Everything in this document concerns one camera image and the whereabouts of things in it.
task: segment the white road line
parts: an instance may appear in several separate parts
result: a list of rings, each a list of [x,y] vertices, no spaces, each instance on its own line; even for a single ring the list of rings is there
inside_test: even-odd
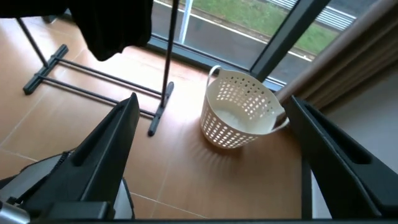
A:
[[[171,5],[169,5],[169,4],[167,4],[167,3],[164,3],[164,2],[160,2],[160,1],[156,1],[156,0],[154,0],[154,2],[159,3],[159,4],[163,5],[163,6],[169,7],[169,8],[172,7]],[[195,17],[195,18],[198,18],[198,19],[201,19],[201,20],[203,20],[203,21],[205,21],[205,22],[209,22],[210,24],[214,24],[214,25],[216,25],[216,26],[219,26],[219,27],[222,27],[222,28],[224,28],[224,29],[227,29],[227,30],[229,30],[229,31],[231,31],[231,32],[234,32],[234,33],[236,33],[236,34],[240,34],[240,35],[245,36],[245,37],[247,37],[247,38],[250,38],[250,39],[252,39],[252,40],[261,42],[261,43],[263,43],[263,44],[267,44],[267,42],[265,42],[265,41],[263,41],[263,40],[260,40],[260,39],[257,39],[257,38],[255,38],[255,37],[252,37],[252,36],[250,36],[250,35],[244,34],[244,33],[240,32],[240,31],[235,30],[235,29],[232,29],[232,28],[230,28],[230,27],[226,27],[226,26],[224,26],[224,25],[222,25],[222,24],[218,24],[218,23],[216,23],[216,22],[213,22],[213,21],[211,21],[211,20],[205,19],[205,18],[200,17],[200,16],[198,16],[198,15],[194,15],[194,14],[191,13],[191,16],[193,16],[193,17]],[[312,62],[312,60],[309,59],[309,58],[307,58],[306,56],[299,55],[299,54],[296,54],[296,53],[291,52],[291,51],[288,51],[288,54],[291,54],[291,55],[293,55],[293,56],[296,56],[296,57],[301,58],[301,59],[303,59],[303,60],[306,60],[306,61],[308,61],[308,62]]]

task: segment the brown curtain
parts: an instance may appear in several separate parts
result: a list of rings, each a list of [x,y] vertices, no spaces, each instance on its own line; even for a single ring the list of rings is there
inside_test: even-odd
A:
[[[295,80],[276,93],[329,110],[398,63],[398,0],[378,0]]]

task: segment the grass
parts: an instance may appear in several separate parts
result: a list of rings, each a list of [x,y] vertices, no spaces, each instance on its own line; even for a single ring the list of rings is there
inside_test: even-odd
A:
[[[193,8],[268,36],[275,34],[287,15],[275,4],[258,0],[193,0]],[[316,55],[337,35],[337,32],[313,23],[295,47]]]

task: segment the floor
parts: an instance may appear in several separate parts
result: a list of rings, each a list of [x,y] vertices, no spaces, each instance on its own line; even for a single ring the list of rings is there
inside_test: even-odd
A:
[[[65,58],[160,90],[164,57],[128,47],[105,62],[87,50],[80,31],[61,20],[24,19],[49,58],[67,44]],[[42,66],[14,19],[0,19],[0,179],[79,145],[111,106],[42,84],[22,87]],[[58,65],[50,74],[122,100],[132,89]],[[300,218],[301,153],[289,129],[234,151],[215,149],[198,126],[206,72],[172,62],[175,90],[154,137],[140,118],[124,177],[137,218]],[[159,99],[139,93],[140,107]]]

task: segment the perforated basket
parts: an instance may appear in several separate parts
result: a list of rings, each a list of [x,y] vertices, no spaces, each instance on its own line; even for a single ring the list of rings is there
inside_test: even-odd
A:
[[[218,78],[209,85],[217,68]],[[200,126],[207,140],[218,147],[241,147],[289,123],[287,118],[274,128],[284,109],[268,88],[249,75],[217,65],[210,70],[206,86]]]

